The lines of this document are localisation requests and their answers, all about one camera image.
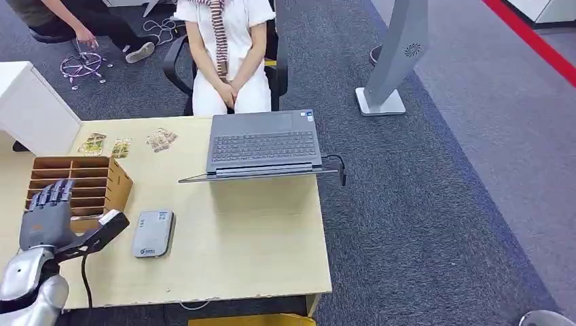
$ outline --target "white sneaker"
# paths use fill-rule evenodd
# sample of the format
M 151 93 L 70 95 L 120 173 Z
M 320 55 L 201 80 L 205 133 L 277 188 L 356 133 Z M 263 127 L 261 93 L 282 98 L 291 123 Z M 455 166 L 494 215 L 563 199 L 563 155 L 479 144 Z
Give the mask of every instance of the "white sneaker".
M 156 46 L 152 42 L 148 42 L 139 48 L 138 50 L 129 53 L 126 55 L 126 62 L 127 63 L 135 63 L 139 62 L 140 60 L 151 56 L 154 53 L 154 49 Z

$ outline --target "woman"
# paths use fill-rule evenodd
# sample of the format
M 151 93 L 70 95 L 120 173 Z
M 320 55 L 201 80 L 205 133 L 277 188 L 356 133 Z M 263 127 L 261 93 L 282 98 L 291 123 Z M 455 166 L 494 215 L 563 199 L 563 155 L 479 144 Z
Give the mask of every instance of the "woman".
M 268 0 L 179 0 L 174 16 L 186 21 L 198 67 L 192 107 L 196 116 L 270 111 L 264 73 Z

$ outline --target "striped scarf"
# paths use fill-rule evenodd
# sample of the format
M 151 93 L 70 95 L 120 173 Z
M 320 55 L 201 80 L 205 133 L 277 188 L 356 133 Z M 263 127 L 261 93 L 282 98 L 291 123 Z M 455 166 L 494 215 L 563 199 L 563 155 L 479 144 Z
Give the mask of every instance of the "striped scarf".
M 196 3 L 208 5 L 212 13 L 212 27 L 216 38 L 216 72 L 218 77 L 223 81 L 228 74 L 228 41 L 226 31 L 224 30 L 224 21 L 222 20 L 222 11 L 224 11 L 225 0 L 192 0 Z

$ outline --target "black pants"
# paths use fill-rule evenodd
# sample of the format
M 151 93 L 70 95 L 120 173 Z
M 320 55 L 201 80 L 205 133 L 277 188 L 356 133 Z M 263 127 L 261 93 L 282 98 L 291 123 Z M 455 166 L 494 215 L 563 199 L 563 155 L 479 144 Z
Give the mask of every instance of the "black pants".
M 130 46 L 130 51 L 138 50 L 146 40 L 136 36 L 128 23 L 110 14 L 102 0 L 62 0 L 68 10 L 96 36 L 108 36 L 121 51 Z M 74 30 L 60 18 L 31 27 L 36 33 L 45 36 L 75 37 Z

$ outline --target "robotic hand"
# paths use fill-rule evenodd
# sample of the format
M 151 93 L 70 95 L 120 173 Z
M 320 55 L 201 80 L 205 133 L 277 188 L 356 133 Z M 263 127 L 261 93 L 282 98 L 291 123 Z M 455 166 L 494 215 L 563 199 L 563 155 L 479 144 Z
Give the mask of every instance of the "robotic hand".
M 20 248 L 6 266 L 0 285 L 0 325 L 52 326 L 68 298 L 59 263 L 96 253 L 130 222 L 112 210 L 98 227 L 77 236 L 70 229 L 73 180 L 59 180 L 32 197 L 22 216 Z

